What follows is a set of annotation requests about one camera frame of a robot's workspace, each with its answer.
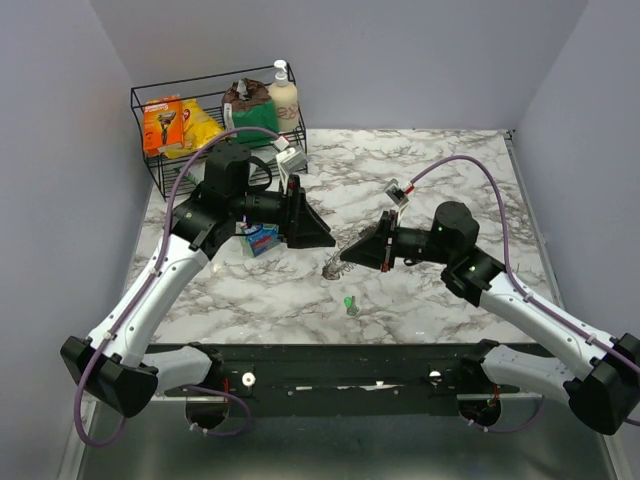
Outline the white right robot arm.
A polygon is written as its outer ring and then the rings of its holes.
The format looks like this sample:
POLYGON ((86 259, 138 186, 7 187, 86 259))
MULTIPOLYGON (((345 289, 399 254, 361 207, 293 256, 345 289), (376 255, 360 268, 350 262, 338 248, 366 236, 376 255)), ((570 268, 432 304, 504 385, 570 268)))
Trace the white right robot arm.
POLYGON ((593 327, 547 301, 496 258, 477 247, 479 225, 462 203, 440 204, 429 230, 405 228, 382 213, 341 260, 381 272, 396 259, 443 265, 441 279, 456 297, 509 322, 549 352, 543 358, 491 344, 464 362, 460 379, 480 392, 509 385, 566 404, 587 427, 612 435, 639 404, 639 340, 593 327))

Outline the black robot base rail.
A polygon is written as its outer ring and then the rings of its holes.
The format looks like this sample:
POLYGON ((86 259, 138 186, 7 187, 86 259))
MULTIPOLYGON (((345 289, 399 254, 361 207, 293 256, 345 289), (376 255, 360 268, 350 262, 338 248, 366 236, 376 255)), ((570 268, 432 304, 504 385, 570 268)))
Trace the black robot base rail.
POLYGON ((480 344, 201 344, 213 360, 200 388, 223 389, 256 417, 455 416, 497 395, 480 344))

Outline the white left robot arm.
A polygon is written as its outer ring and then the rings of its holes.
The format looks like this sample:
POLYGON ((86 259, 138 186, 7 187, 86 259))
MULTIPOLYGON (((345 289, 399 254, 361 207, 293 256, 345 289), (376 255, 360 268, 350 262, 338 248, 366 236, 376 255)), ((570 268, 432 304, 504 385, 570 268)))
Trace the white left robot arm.
POLYGON ((147 347, 175 300, 234 237, 238 223, 273 225, 291 249, 334 246, 329 226, 290 170, 303 159, 294 147, 277 153, 280 186, 271 191, 250 185, 250 167, 260 160, 246 146, 220 142, 209 150, 203 181, 169 210, 169 224, 131 288, 87 337, 64 342, 61 356, 76 382, 77 401, 90 393, 131 418, 156 394, 190 385, 209 395, 220 387, 219 361, 203 348, 151 354, 147 347))

